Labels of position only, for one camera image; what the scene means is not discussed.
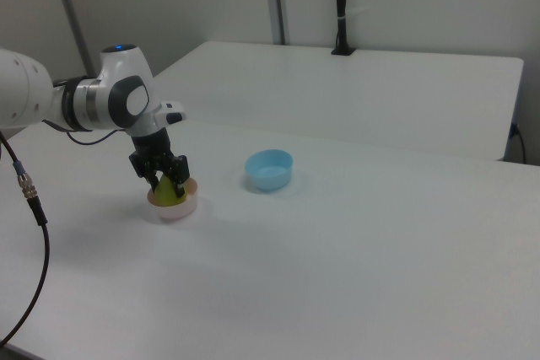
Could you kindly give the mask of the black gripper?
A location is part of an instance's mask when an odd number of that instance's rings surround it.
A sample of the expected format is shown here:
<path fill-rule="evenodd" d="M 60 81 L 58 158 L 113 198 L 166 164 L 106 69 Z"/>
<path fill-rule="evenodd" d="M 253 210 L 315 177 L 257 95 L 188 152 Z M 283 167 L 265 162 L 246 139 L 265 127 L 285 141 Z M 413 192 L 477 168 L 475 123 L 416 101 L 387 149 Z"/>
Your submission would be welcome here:
<path fill-rule="evenodd" d="M 158 172 L 173 182 L 177 197 L 185 195 L 184 184 L 190 179 L 186 156 L 176 156 L 170 150 L 170 139 L 165 128 L 144 136 L 132 137 L 135 151 L 129 160 L 140 178 L 155 191 L 159 185 Z"/>

